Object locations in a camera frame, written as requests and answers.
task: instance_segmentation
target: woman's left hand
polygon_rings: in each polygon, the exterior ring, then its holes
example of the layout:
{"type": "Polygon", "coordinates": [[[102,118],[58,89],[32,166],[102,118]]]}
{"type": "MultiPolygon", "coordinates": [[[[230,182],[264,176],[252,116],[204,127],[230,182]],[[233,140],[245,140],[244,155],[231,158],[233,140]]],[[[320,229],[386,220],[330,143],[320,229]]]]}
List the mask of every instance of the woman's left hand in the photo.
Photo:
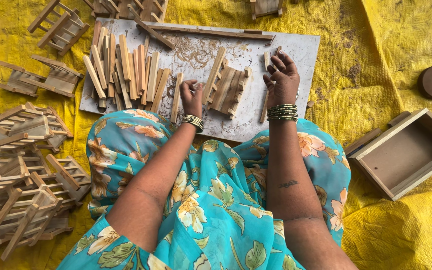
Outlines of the woman's left hand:
{"type": "Polygon", "coordinates": [[[179,90],[183,101],[184,114],[194,115],[201,119],[203,114],[203,84],[199,83],[196,87],[194,84],[197,80],[187,80],[181,83],[179,90]]]}

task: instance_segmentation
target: white wooden board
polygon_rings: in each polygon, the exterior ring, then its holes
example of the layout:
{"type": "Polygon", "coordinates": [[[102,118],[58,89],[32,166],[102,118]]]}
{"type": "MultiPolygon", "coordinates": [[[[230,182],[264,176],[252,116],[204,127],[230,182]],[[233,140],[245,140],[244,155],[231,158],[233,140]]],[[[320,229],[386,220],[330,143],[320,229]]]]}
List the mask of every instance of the white wooden board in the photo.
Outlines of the white wooden board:
{"type": "MultiPolygon", "coordinates": [[[[130,20],[118,20],[98,18],[102,26],[109,29],[109,32],[116,35],[125,34],[128,49],[132,52],[138,45],[144,44],[146,31],[137,28],[136,23],[130,20]]],[[[163,25],[170,27],[199,28],[207,30],[219,30],[227,32],[240,32],[242,29],[206,27],[194,25],[182,25],[173,23],[147,22],[148,25],[163,25]]],[[[169,68],[171,77],[168,80],[163,93],[159,113],[167,119],[171,116],[176,76],[179,72],[184,74],[184,80],[197,79],[198,82],[206,83],[219,46],[226,48],[225,57],[228,59],[228,66],[237,70],[244,70],[245,66],[252,68],[252,75],[246,86],[243,97],[236,111],[233,120],[229,115],[219,111],[203,109],[202,120],[204,131],[202,134],[215,138],[244,142],[253,138],[258,132],[268,128],[266,120],[260,123],[261,111],[266,96],[266,86],[263,81],[265,71],[264,52],[274,55],[278,46],[287,53],[296,63],[301,83],[299,84],[299,97],[296,105],[299,108],[299,118],[304,118],[306,103],[308,102],[311,81],[315,70],[316,55],[318,52],[320,36],[305,34],[287,34],[279,32],[263,32],[265,35],[274,35],[272,43],[254,39],[225,38],[201,34],[182,34],[174,32],[160,32],[164,37],[176,46],[169,50],[167,46],[151,38],[148,55],[154,51],[160,52],[159,68],[169,68]]],[[[116,105],[108,99],[107,109],[99,111],[98,103],[91,98],[93,83],[86,73],[84,81],[80,109],[96,114],[109,114],[117,111],[116,105]]],[[[179,101],[178,120],[179,124],[183,117],[183,105],[179,101]]]]}

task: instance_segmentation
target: floral print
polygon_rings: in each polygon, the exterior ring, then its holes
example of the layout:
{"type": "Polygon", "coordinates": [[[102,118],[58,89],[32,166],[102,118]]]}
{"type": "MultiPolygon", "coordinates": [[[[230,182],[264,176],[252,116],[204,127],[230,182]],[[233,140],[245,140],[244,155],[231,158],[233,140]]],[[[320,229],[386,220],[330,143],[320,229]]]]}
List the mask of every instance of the floral print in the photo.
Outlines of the floral print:
{"type": "Polygon", "coordinates": [[[347,197],[348,192],[345,187],[340,193],[341,201],[331,200],[331,207],[334,211],[334,216],[329,219],[331,222],[331,230],[339,231],[340,229],[343,229],[343,208],[347,197]]]}
{"type": "MultiPolygon", "coordinates": [[[[234,148],[208,140],[198,151],[189,149],[163,207],[153,253],[108,224],[106,214],[117,198],[175,130],[162,115],[140,109],[107,114],[94,123],[86,152],[93,197],[88,210],[97,221],[58,268],[303,269],[286,246],[283,221],[265,209],[267,130],[234,148]]],[[[348,160],[342,146],[313,123],[300,119],[297,130],[327,228],[340,244],[348,160]]]]}

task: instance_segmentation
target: yellow tarpaulin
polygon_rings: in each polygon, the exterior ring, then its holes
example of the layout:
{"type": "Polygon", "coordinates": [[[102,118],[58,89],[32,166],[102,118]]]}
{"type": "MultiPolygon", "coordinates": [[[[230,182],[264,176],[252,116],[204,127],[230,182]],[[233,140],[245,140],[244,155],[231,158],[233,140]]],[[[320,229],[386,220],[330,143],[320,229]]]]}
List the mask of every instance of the yellow tarpaulin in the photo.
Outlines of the yellow tarpaulin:
{"type": "MultiPolygon", "coordinates": [[[[94,18],[82,1],[63,3],[78,8],[91,28],[59,57],[53,48],[36,46],[43,31],[27,31],[46,1],[0,0],[0,60],[45,76],[49,68],[30,58],[36,53],[85,73],[82,56],[89,54],[94,18]]],[[[424,99],[416,85],[419,73],[432,66],[432,0],[286,0],[282,18],[269,15],[256,23],[251,22],[250,10],[246,0],[169,0],[165,22],[320,35],[309,95],[316,104],[306,118],[343,145],[375,127],[385,130],[403,110],[428,107],[432,112],[432,100],[424,99]]],[[[0,68],[0,81],[9,75],[8,69],[0,68]]],[[[39,98],[0,89],[0,113],[26,101],[55,107],[74,133],[57,157],[72,155],[89,171],[85,141],[100,116],[78,109],[83,82],[74,99],[42,89],[39,98]]],[[[356,168],[352,172],[342,241],[351,260],[360,269],[432,269],[432,176],[390,202],[381,199],[356,168]]],[[[5,262],[0,260],[0,269],[56,268],[94,223],[86,209],[89,200],[90,195],[84,206],[70,213],[72,232],[17,248],[5,262]]]]}

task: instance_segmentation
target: wooden box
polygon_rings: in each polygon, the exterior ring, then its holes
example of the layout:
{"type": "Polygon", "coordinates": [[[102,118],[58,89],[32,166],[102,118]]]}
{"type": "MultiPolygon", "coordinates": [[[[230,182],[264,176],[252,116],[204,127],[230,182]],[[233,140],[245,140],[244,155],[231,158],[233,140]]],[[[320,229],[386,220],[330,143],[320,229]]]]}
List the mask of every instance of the wooden box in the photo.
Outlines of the wooden box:
{"type": "Polygon", "coordinates": [[[396,201],[432,175],[432,113],[412,112],[348,159],[396,201]]]}

